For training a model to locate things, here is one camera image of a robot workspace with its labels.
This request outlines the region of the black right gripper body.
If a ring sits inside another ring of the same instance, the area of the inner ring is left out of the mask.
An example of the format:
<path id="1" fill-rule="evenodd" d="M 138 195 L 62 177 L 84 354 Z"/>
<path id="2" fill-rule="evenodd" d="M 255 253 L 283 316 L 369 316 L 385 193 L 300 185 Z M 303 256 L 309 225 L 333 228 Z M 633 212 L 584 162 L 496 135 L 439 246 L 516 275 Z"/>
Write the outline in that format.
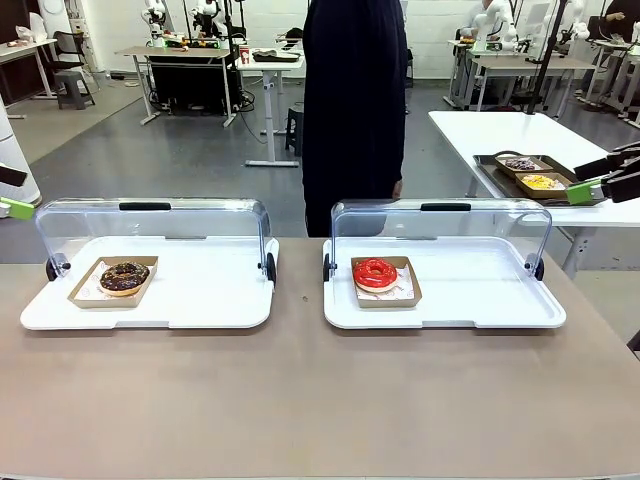
<path id="1" fill-rule="evenodd" d="M 606 156 L 607 174 L 601 179 L 603 195 L 613 203 L 639 197 L 639 143 L 615 148 Z"/>

